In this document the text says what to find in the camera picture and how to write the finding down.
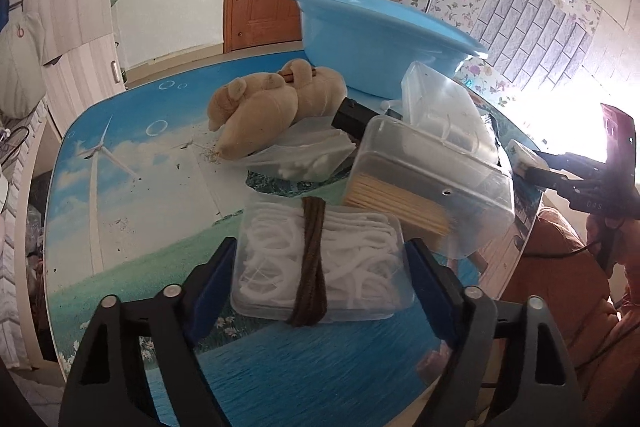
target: wind turbine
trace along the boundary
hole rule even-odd
[[[98,142],[98,145],[91,147],[91,149],[84,150],[78,153],[78,156],[84,156],[85,160],[91,160],[91,175],[89,177],[89,247],[91,249],[91,264],[94,269],[94,275],[104,270],[104,262],[102,259],[102,249],[100,248],[100,232],[98,230],[98,158],[100,154],[104,154],[116,167],[119,167],[124,172],[129,174],[133,179],[136,179],[136,173],[129,167],[124,165],[120,160],[113,155],[113,153],[107,149],[104,145],[104,137],[107,134],[107,129],[111,123],[111,118],[107,122],[107,127],[102,132],[102,137]]]
[[[216,198],[213,196],[213,194],[211,194],[211,190],[209,189],[209,185],[207,185],[207,182],[204,179],[204,175],[202,174],[202,169],[200,168],[200,165],[198,164],[198,158],[197,158],[196,153],[195,153],[195,151],[193,149],[194,146],[195,147],[200,147],[204,151],[209,150],[207,147],[204,147],[204,145],[201,145],[201,144],[195,142],[193,140],[193,137],[191,137],[191,139],[189,141],[185,142],[185,143],[181,143],[180,145],[176,145],[174,147],[171,147],[171,149],[180,148],[181,150],[187,150],[190,153],[189,154],[189,158],[191,160],[191,164],[193,165],[193,172],[198,177],[198,183],[200,184],[200,186],[201,187],[206,187],[206,189],[207,189],[207,194],[209,195],[209,201],[210,201],[210,204],[212,206],[213,215],[222,217],[222,213],[220,213],[220,208],[218,207],[218,203],[216,201]]]

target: door handle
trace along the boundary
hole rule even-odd
[[[120,71],[118,71],[118,65],[115,60],[111,61],[111,74],[113,75],[113,82],[120,83]]]

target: stuffed toy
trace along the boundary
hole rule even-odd
[[[293,77],[298,92],[298,112],[294,121],[313,116],[333,116],[347,96],[347,86],[340,73],[318,67],[315,74],[311,64],[302,58],[287,62],[278,72],[285,78]]]
[[[211,97],[209,129],[223,124],[216,153],[238,160],[271,145],[298,111],[298,95],[277,73],[253,73],[220,87]]]
[[[224,160],[244,158],[270,146],[295,121],[333,116],[346,96],[340,73],[314,70],[302,58],[290,60],[279,73],[236,78],[217,89],[207,107],[209,130],[224,125],[215,152]]]

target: screw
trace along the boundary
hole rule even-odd
[[[482,290],[478,286],[467,286],[465,288],[465,295],[470,299],[479,299],[482,297]]]
[[[545,307],[545,303],[540,297],[531,297],[529,299],[529,306],[535,310],[541,310]]]
[[[118,302],[118,298],[115,295],[107,295],[100,301],[100,306],[103,308],[113,308]]]
[[[164,290],[162,290],[162,294],[165,297],[177,297],[182,293],[182,286],[179,284],[170,284],[169,286],[165,286]]]

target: blue plastic basin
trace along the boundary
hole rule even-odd
[[[305,54],[340,72],[348,86],[402,98],[400,82],[414,60],[453,77],[487,49],[447,23],[389,0],[295,0]]]

